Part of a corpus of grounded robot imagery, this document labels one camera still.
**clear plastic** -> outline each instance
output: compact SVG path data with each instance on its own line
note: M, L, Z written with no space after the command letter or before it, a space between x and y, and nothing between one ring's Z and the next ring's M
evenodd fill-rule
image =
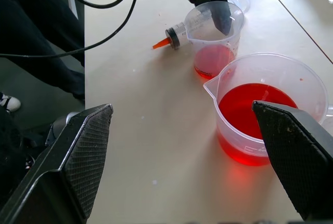
M320 124L326 118L329 106L326 88L318 75L304 63L279 54L253 54L235 60L203 86L214 100L217 129L220 138L224 138L221 140L247 155L244 160L238 160L241 163L269 163L263 140L238 131L219 110L219 103L228 91L248 83L268 84L280 89L300 110L308 112Z
M244 13L239 7L228 2L204 3L188 13L184 24L195 53L194 66L201 76L213 78L235 60L244 25Z

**table surface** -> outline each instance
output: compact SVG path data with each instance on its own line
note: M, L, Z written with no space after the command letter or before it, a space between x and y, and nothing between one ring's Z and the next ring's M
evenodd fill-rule
M333 61L333 1L281 0L290 13Z
M276 52L299 59L321 77L332 102L330 61L278 0L250 1L239 56ZM131 2L86 8L86 45L113 32ZM194 71L190 46L151 49L192 8L187 0L138 0L126 27L86 52L87 108L114 107L104 174L88 223L301 219L271 166L244 166L220 149L213 100Z

